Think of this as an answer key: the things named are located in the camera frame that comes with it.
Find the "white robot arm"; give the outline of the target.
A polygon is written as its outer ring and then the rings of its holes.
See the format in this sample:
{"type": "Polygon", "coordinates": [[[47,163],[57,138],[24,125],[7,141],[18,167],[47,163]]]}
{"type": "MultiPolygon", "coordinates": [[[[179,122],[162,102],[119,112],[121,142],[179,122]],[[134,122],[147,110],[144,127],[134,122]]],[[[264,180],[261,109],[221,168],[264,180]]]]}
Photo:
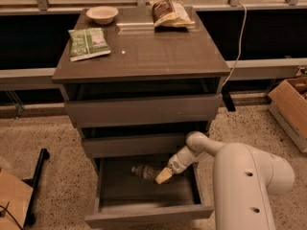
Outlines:
{"type": "Polygon", "coordinates": [[[167,181],[206,154],[214,157],[216,230],[275,230],[269,196],[285,194],[295,183],[294,169],[282,157],[243,143],[214,141],[193,131],[155,181],[167,181]]]}

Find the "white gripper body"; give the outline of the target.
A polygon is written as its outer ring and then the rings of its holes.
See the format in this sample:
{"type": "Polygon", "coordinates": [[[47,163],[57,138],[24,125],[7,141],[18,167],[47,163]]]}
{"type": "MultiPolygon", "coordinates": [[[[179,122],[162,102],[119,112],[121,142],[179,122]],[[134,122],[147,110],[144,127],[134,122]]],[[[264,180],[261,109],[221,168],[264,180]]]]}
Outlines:
{"type": "Polygon", "coordinates": [[[179,174],[186,170],[186,166],[179,160],[176,154],[169,159],[167,168],[171,174],[179,174]]]}

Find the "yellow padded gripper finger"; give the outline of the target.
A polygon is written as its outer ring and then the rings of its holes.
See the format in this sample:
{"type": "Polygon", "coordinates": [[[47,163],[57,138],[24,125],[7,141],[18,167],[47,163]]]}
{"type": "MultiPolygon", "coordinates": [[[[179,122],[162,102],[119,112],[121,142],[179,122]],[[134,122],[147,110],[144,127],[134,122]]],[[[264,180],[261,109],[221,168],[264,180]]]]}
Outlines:
{"type": "Polygon", "coordinates": [[[170,168],[165,167],[160,172],[160,174],[155,178],[155,182],[157,184],[162,184],[162,183],[166,182],[167,180],[169,180],[172,176],[173,176],[173,171],[170,168]]]}

